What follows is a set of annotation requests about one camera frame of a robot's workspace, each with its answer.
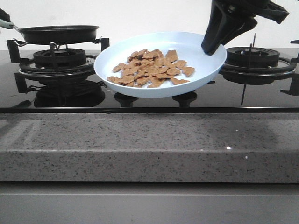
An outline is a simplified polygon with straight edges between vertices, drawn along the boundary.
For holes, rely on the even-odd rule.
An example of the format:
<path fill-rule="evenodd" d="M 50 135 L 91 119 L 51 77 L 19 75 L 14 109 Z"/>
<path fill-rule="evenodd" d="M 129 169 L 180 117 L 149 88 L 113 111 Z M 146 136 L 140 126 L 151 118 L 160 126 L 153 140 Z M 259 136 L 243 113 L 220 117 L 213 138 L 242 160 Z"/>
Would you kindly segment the black gripper finger handle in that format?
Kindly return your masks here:
<path fill-rule="evenodd" d="M 0 19 L 5 22 L 11 22 L 10 15 L 0 8 Z"/>

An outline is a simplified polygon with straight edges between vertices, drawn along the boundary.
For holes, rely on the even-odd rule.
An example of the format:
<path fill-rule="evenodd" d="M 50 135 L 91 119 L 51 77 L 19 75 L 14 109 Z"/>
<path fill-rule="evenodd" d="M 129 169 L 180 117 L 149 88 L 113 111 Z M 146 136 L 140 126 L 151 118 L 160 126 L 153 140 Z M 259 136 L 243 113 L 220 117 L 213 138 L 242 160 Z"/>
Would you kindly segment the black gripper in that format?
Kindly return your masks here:
<path fill-rule="evenodd" d="M 203 51 L 211 56 L 220 45 L 252 30 L 257 25 L 254 19 L 257 15 L 280 24 L 289 12 L 270 0 L 213 0 L 209 24 L 201 44 Z"/>

